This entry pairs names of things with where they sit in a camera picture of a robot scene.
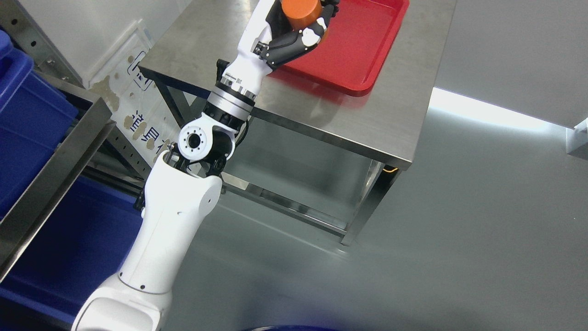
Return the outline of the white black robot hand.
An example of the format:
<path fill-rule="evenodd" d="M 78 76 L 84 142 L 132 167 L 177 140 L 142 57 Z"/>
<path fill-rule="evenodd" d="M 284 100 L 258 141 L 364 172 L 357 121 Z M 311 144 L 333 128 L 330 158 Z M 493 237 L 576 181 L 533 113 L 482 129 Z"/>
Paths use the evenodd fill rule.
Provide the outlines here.
<path fill-rule="evenodd" d="M 339 12 L 338 0 L 321 0 L 325 8 L 322 19 L 325 21 L 326 36 L 330 21 Z M 314 32 L 322 32 L 319 21 L 311 26 Z M 319 44 L 306 46 L 302 35 L 283 36 L 290 25 L 282 12 L 281 0 L 261 0 L 237 46 L 237 58 L 227 67 L 228 71 L 252 70 L 257 73 L 270 73 L 278 67 L 300 58 L 315 50 Z"/>

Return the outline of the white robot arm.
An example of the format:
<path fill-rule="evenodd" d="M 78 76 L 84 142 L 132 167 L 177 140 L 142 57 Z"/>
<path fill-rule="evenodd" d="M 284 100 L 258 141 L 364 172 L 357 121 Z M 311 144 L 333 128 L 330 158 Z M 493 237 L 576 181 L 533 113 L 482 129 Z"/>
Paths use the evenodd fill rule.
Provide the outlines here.
<path fill-rule="evenodd" d="M 159 331 L 193 238 L 218 203 L 235 136 L 254 106 L 266 61 L 240 50 L 207 99 L 208 114 L 185 124 L 156 159 L 144 187 L 143 222 L 120 269 L 83 304 L 74 331 Z"/>

